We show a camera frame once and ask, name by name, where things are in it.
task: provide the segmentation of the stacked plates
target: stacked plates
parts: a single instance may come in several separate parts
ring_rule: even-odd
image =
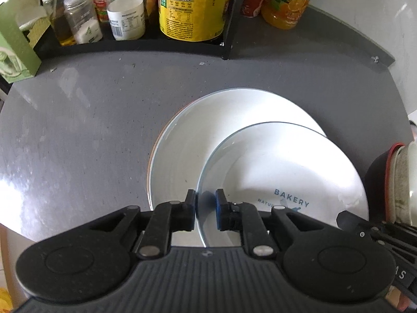
[[[400,147],[390,162],[388,206],[390,222],[417,224],[417,144]]]
[[[371,221],[417,224],[417,143],[394,144],[365,176]]]
[[[292,102],[257,89],[227,89],[180,111],[154,146],[147,187],[151,208],[199,191],[200,224],[173,234],[172,244],[239,244],[209,232],[217,232],[211,196],[217,188],[228,201],[268,211],[283,204],[333,225],[345,209],[368,215],[357,172],[318,124]]]

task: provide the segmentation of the white plate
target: white plate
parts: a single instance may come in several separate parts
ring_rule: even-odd
[[[324,135],[310,115],[276,94],[251,88],[226,89],[206,95],[180,111],[160,134],[149,161],[148,199],[184,201],[196,189],[207,159],[234,132],[268,121],[296,123]],[[172,244],[200,245],[197,232],[173,234]]]
[[[216,229],[214,192],[229,202],[248,202],[258,210],[283,205],[337,227],[348,210],[368,220],[361,179],[346,155],[329,139],[290,123],[246,127],[223,141],[201,174],[198,223],[207,246],[240,245],[235,232]]]

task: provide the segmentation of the spice jar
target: spice jar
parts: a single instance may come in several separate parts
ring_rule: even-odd
[[[135,40],[145,33],[143,0],[106,0],[107,15],[116,40]]]
[[[95,43],[103,37],[91,0],[64,0],[65,17],[78,44]]]

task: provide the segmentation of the black gripper pad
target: black gripper pad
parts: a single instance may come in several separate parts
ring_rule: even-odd
[[[143,261],[107,296],[76,305],[35,298],[16,313],[394,313],[380,298],[340,305],[320,302],[293,288],[271,261],[248,257],[241,247],[174,247]]]

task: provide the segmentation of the yellow label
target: yellow label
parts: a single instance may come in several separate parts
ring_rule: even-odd
[[[206,41],[223,31],[229,0],[159,0],[159,27],[173,39]]]

